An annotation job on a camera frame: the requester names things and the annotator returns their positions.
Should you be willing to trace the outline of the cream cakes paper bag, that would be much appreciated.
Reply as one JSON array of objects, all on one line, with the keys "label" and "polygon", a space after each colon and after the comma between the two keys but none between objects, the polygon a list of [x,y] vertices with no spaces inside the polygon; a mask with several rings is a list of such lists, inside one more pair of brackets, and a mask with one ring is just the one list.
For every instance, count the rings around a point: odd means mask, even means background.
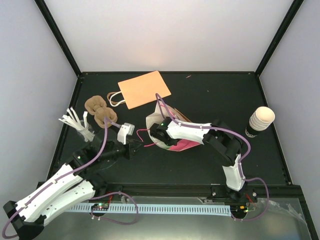
[{"label": "cream cakes paper bag", "polygon": [[187,127],[200,125],[191,122],[176,108],[169,105],[158,103],[152,114],[145,119],[146,128],[138,129],[136,134],[143,142],[141,132],[147,132],[151,144],[145,147],[158,146],[161,149],[174,152],[182,152],[184,150],[201,145],[203,134],[195,128]]}]

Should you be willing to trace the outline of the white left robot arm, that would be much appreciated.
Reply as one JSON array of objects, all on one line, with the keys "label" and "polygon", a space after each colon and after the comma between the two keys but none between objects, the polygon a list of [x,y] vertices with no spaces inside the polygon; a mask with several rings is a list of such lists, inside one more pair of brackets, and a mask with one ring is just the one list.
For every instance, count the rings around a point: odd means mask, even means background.
[{"label": "white left robot arm", "polygon": [[12,225],[16,237],[33,240],[53,219],[74,205],[112,196],[99,170],[103,164],[110,168],[118,159],[132,159],[142,142],[131,137],[125,142],[107,137],[107,131],[100,131],[34,192],[19,201],[8,201],[3,206],[8,221],[2,237],[12,238],[6,234]]}]

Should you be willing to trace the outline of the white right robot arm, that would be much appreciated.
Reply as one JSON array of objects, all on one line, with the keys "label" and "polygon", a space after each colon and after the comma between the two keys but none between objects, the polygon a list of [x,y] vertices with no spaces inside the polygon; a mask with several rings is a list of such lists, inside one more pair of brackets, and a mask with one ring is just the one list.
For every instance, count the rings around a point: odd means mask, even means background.
[{"label": "white right robot arm", "polygon": [[238,202],[246,195],[246,177],[241,164],[243,142],[228,126],[218,120],[214,123],[193,123],[166,117],[160,123],[153,123],[149,133],[167,147],[177,147],[182,140],[208,147],[213,159],[222,166],[230,201]]}]

